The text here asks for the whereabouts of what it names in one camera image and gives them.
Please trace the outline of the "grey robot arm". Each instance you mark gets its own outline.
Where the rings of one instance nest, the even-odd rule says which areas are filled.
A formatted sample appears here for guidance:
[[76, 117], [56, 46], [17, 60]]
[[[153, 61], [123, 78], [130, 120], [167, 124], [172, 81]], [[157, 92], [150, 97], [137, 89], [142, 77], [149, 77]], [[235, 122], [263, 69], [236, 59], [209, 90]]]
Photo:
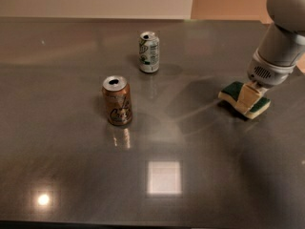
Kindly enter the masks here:
[[247, 70], [250, 82], [239, 94], [236, 109], [247, 114], [272, 87], [284, 82], [305, 53], [305, 0], [267, 0], [272, 24]]

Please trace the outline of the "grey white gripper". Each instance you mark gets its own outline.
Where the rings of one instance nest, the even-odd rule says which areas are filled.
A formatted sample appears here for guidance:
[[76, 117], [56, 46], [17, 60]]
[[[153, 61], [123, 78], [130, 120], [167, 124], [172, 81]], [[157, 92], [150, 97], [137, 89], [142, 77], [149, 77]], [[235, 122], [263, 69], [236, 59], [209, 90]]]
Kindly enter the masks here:
[[260, 115], [268, 108], [268, 99], [264, 97], [266, 88], [283, 83], [294, 68], [295, 65], [286, 67], [269, 63], [258, 51], [255, 51], [247, 70], [248, 77], [252, 81], [241, 87], [236, 109], [243, 115], [248, 113]]

